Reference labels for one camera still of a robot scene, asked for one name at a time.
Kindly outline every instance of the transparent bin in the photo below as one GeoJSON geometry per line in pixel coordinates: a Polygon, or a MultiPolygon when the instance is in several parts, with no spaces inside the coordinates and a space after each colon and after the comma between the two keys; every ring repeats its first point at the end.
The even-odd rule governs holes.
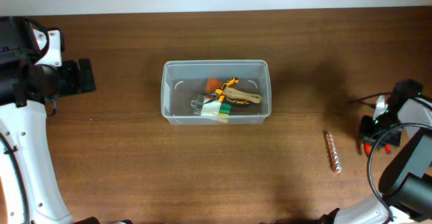
{"type": "Polygon", "coordinates": [[[171,124],[260,124],[271,113],[269,68],[263,60],[168,61],[161,85],[162,115],[171,124]],[[229,116],[195,116],[191,101],[205,92],[207,80],[237,77],[232,88],[260,94],[263,101],[246,108],[232,107],[229,116]]]}

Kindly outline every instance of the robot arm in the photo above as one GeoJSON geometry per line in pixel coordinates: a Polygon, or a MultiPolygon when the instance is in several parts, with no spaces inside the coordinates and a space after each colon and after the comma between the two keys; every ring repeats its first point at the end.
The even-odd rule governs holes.
{"type": "MultiPolygon", "coordinates": [[[[412,80],[396,84],[385,106],[379,99],[374,118],[364,116],[360,136],[376,144],[388,129],[401,123],[432,125],[432,103],[418,99],[423,87],[412,80]]],[[[394,220],[391,223],[421,222],[432,218],[432,178],[425,174],[432,161],[432,132],[417,127],[406,128],[409,143],[387,166],[379,182],[379,191],[389,206],[394,220]]],[[[388,134],[386,144],[399,145],[401,131],[388,134]]],[[[333,217],[324,216],[323,223],[386,223],[388,211],[375,196],[357,205],[336,210],[333,217]]]]}
{"type": "Polygon", "coordinates": [[[26,18],[0,18],[0,33],[0,177],[8,223],[72,223],[49,154],[45,103],[96,90],[90,61],[62,61],[60,31],[26,18]]]}
{"type": "Polygon", "coordinates": [[[7,148],[15,149],[13,152],[5,150],[0,156],[9,224],[25,223],[25,219],[46,224],[72,223],[49,155],[46,117],[45,106],[38,102],[28,101],[27,106],[20,108],[13,103],[0,107],[1,140],[9,146],[7,148]],[[15,156],[21,176],[15,172],[10,154],[15,156]]]}

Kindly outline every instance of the pliers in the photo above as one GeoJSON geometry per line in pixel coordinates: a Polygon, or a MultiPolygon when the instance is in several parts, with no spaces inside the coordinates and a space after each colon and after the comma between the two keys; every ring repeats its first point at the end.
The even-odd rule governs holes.
{"type": "Polygon", "coordinates": [[[202,94],[203,96],[211,96],[213,97],[212,99],[208,100],[207,102],[205,102],[204,104],[207,103],[211,103],[215,100],[218,100],[220,103],[226,103],[232,106],[236,106],[236,107],[247,107],[250,105],[250,102],[247,100],[237,100],[237,99],[229,99],[227,98],[225,95],[223,94],[223,90],[225,90],[225,88],[227,88],[228,86],[231,86],[234,83],[238,83],[238,78],[231,78],[229,80],[227,80],[221,88],[216,89],[214,93],[204,93],[202,94]]]}

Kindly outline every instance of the green object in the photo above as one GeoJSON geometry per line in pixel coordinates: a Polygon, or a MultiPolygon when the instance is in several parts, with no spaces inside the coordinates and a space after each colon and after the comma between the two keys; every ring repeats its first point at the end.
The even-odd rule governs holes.
{"type": "Polygon", "coordinates": [[[231,113],[231,108],[232,106],[226,103],[222,103],[221,104],[221,108],[219,110],[219,113],[226,113],[226,114],[230,114],[231,113]]]}
{"type": "Polygon", "coordinates": [[[225,114],[230,114],[230,113],[231,113],[231,111],[230,111],[230,110],[228,110],[228,109],[221,109],[221,110],[219,110],[219,113],[225,113],[225,114]]]}
{"type": "Polygon", "coordinates": [[[229,104],[226,104],[226,103],[222,103],[222,104],[221,104],[221,109],[228,109],[228,110],[231,110],[231,108],[232,108],[232,106],[229,105],[229,104]]]}

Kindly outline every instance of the wooden table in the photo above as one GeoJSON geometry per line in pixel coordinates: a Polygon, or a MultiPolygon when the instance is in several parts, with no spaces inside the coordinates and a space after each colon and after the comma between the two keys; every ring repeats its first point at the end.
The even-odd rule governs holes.
{"type": "MultiPolygon", "coordinates": [[[[91,58],[97,83],[96,92],[60,99],[47,120],[59,188],[76,221],[318,218],[371,195],[355,137],[361,116],[373,112],[345,102],[406,78],[432,95],[430,7],[37,19],[64,32],[63,59],[91,58]],[[170,125],[161,116],[163,64],[186,59],[267,61],[271,116],[263,125],[170,125]],[[339,175],[323,130],[335,137],[339,175]]],[[[377,154],[376,182],[391,159],[377,154]]]]}

